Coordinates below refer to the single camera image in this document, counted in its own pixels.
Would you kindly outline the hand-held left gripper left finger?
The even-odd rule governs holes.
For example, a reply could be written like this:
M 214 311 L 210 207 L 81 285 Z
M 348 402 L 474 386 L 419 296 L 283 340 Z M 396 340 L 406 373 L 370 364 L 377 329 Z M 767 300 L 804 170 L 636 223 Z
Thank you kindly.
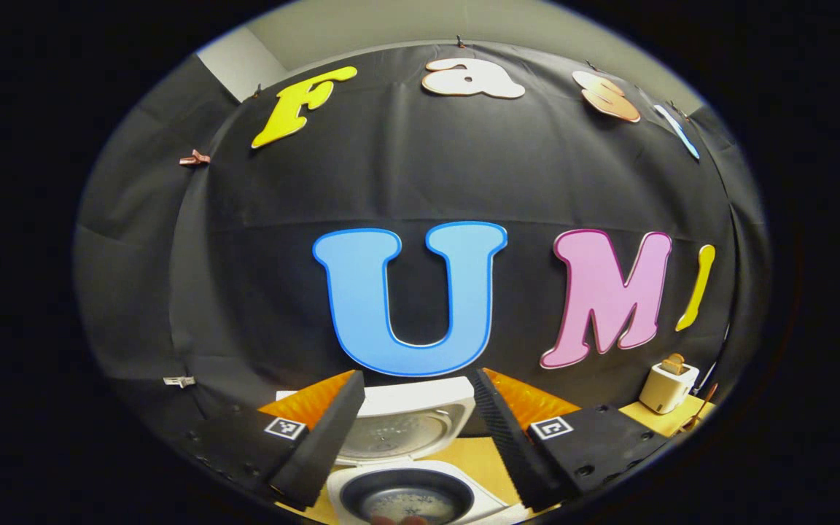
M 346 371 L 259 408 L 234 405 L 186 431 L 183 449 L 214 474 L 268 502 L 316 504 L 365 398 Z

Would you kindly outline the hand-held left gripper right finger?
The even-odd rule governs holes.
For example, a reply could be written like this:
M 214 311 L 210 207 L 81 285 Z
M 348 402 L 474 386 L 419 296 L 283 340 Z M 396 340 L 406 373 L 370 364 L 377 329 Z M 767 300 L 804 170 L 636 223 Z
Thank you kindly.
M 534 512 L 611 486 L 668 439 L 617 408 L 578 408 L 503 373 L 471 373 L 475 402 L 522 504 Z

